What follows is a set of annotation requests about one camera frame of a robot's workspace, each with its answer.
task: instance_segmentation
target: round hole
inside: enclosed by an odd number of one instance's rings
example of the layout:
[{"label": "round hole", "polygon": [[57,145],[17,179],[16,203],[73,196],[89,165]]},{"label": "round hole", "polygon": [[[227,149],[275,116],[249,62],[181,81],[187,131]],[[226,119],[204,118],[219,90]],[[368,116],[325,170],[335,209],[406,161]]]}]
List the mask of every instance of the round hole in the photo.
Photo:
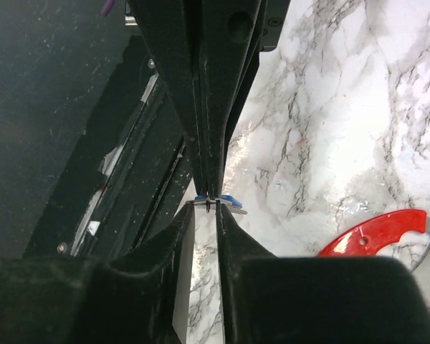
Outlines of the round hole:
[{"label": "round hole", "polygon": [[249,38],[253,22],[245,12],[236,12],[229,17],[228,30],[233,42],[243,43]]},{"label": "round hole", "polygon": [[57,245],[57,253],[63,254],[65,251],[67,251],[67,244],[61,242],[59,245]]},{"label": "round hole", "polygon": [[150,68],[151,70],[154,70],[156,67],[155,62],[153,61],[153,59],[149,59],[148,60],[148,68]]},{"label": "round hole", "polygon": [[279,18],[279,17],[275,17],[275,18],[271,18],[270,20],[267,21],[267,24],[270,27],[279,27],[280,25],[282,25],[284,21]]}]

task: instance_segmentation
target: blue tab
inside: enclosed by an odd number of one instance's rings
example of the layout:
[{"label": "blue tab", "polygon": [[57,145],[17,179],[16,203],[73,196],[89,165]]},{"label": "blue tab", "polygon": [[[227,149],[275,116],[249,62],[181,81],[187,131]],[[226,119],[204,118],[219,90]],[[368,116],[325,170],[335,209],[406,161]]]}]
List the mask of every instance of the blue tab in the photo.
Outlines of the blue tab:
[{"label": "blue tab", "polygon": [[236,208],[242,209],[242,203],[237,201],[233,196],[230,195],[221,195],[220,199],[224,199],[226,201],[231,202],[232,206]]}]

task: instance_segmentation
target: black plastic panel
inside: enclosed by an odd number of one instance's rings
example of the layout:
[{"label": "black plastic panel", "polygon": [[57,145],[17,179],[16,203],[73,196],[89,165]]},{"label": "black plastic panel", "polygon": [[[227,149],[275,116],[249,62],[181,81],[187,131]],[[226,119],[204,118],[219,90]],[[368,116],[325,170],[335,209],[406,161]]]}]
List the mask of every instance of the black plastic panel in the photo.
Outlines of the black plastic panel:
[{"label": "black plastic panel", "polygon": [[[173,218],[191,172],[178,119],[148,60],[142,39],[132,37],[25,257],[63,253],[110,261],[165,228]],[[143,102],[140,95],[145,86],[149,96]],[[110,165],[111,173],[106,173],[105,158],[115,151],[121,153]],[[99,224],[95,232],[87,231],[90,221]]]},{"label": "black plastic panel", "polygon": [[123,9],[101,6],[0,1],[0,257],[22,255],[122,59]]},{"label": "black plastic panel", "polygon": [[271,52],[279,42],[290,0],[268,0],[264,20],[262,51]]}]

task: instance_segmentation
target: white marble countertop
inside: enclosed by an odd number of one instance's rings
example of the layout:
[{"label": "white marble countertop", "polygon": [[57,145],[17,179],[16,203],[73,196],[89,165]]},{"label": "white marble countertop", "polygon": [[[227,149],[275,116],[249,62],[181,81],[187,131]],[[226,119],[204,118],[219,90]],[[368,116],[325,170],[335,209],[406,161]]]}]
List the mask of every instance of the white marble countertop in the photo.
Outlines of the white marble countertop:
[{"label": "white marble countertop", "polygon": [[[315,255],[395,209],[430,216],[430,0],[292,0],[278,48],[261,56],[224,193],[277,256]],[[196,223],[188,343],[223,343],[214,214]],[[405,236],[382,254],[408,265],[426,245]]]}]

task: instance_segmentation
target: dark background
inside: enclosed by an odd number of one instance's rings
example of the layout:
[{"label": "dark background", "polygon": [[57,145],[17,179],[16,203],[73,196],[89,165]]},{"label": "dark background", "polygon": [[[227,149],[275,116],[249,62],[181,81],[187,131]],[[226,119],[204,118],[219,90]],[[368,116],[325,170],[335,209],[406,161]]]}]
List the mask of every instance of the dark background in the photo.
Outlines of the dark background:
[{"label": "dark background", "polygon": [[0,257],[22,255],[122,61],[124,4],[108,18],[102,6],[0,0]]}]

